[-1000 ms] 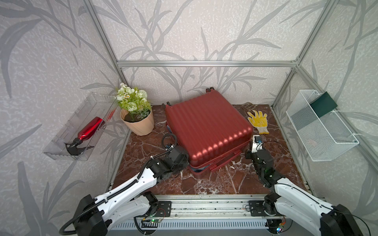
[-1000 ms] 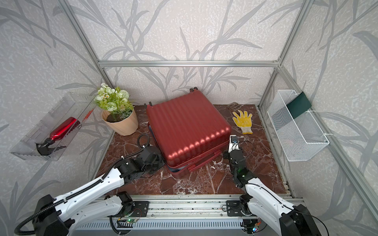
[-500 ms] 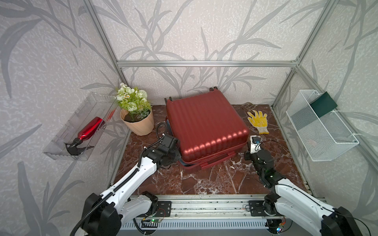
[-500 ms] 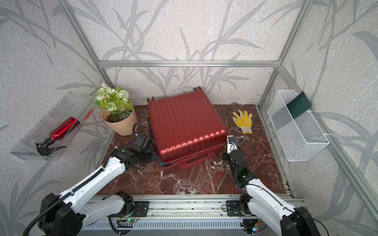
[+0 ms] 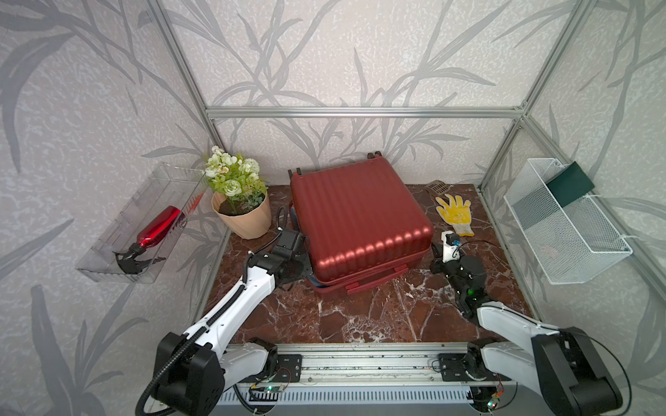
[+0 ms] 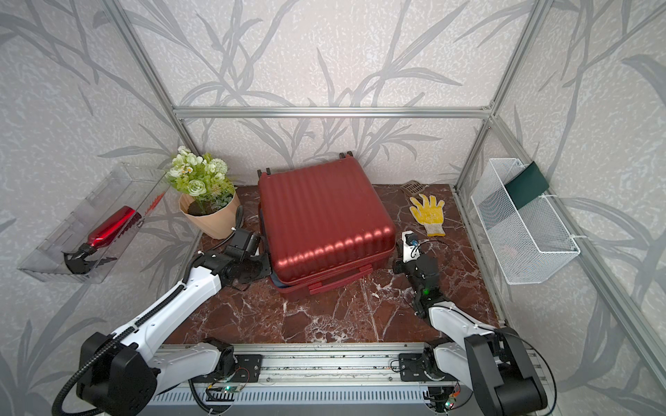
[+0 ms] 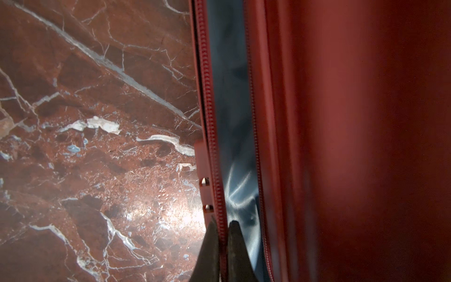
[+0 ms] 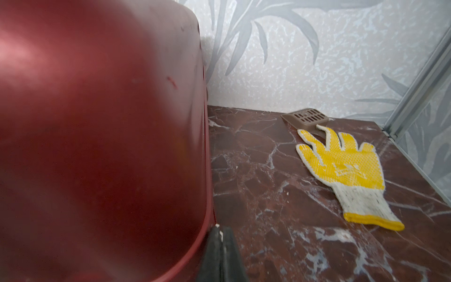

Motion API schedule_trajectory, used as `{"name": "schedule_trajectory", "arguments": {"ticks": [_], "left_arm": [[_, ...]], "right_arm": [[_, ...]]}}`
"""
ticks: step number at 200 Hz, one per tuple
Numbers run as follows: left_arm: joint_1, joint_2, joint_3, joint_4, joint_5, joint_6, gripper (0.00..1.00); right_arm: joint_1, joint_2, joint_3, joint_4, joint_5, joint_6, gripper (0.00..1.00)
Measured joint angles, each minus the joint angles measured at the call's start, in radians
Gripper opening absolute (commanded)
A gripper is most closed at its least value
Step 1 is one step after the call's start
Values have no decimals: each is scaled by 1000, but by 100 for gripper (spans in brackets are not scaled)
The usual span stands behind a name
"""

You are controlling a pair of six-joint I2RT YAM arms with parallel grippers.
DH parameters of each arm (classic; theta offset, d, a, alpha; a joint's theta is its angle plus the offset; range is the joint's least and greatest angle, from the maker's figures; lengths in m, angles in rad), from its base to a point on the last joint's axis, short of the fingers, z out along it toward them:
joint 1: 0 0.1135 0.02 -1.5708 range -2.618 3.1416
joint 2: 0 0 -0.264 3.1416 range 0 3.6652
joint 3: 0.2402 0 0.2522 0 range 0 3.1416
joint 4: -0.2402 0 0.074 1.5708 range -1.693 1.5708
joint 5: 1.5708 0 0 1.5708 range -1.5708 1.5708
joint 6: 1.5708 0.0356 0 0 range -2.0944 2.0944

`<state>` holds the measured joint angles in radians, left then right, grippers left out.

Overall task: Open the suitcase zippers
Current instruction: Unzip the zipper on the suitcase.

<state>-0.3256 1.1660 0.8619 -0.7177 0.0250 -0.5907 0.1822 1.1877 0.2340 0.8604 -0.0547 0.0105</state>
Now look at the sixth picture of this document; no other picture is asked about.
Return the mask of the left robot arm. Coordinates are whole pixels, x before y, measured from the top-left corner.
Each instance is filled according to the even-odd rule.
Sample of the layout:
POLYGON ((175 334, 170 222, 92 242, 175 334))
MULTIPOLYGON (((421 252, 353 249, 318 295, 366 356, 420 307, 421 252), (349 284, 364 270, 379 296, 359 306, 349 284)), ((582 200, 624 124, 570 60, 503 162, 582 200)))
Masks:
POLYGON ((189 263, 187 274, 143 313, 109 335, 95 333, 83 343, 79 369, 55 397, 51 412, 64 415, 70 392, 92 405, 90 415, 137 415, 156 395, 192 384, 200 376, 232 378, 239 370, 232 345, 209 338, 165 355, 160 346, 192 313, 222 289, 244 289, 272 272, 262 236, 237 229, 221 252, 206 251, 189 263))

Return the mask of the red hard-shell suitcase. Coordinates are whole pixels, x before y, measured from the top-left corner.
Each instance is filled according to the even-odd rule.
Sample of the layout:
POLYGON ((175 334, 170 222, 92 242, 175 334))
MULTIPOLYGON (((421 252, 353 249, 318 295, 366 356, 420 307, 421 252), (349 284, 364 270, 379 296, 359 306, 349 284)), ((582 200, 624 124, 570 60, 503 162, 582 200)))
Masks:
POLYGON ((258 215, 271 283, 297 301, 334 291, 385 267, 394 220, 352 153, 335 161, 258 175, 258 215))

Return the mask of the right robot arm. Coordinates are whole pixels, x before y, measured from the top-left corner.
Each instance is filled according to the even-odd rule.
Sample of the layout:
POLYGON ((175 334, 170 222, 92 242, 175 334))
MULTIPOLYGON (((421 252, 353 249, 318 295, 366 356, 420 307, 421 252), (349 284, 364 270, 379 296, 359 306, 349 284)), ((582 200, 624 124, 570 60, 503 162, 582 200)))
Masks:
POLYGON ((511 328, 496 328, 462 311, 439 288, 439 265, 425 254, 405 255, 393 266, 404 275, 415 298, 418 317, 448 341, 424 350, 430 378, 449 375, 473 392, 484 415, 527 415, 546 410, 546 389, 527 353, 526 343, 511 328))

